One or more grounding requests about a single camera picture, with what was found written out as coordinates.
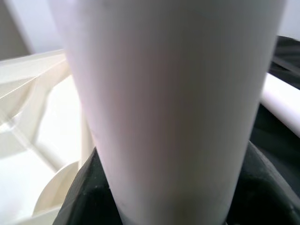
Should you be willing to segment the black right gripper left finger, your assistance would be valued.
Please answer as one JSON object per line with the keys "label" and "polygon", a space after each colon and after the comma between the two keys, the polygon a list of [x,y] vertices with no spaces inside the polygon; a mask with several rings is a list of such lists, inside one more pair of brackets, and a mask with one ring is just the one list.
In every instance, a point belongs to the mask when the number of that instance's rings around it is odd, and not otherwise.
{"label": "black right gripper left finger", "polygon": [[96,148],[75,176],[56,224],[122,224]]}

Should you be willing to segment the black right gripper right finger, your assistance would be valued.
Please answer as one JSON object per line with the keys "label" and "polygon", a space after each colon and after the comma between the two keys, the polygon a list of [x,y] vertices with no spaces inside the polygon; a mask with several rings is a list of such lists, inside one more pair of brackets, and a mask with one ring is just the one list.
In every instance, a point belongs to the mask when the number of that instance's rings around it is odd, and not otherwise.
{"label": "black right gripper right finger", "polygon": [[248,143],[228,225],[298,225],[300,198],[269,159]]}

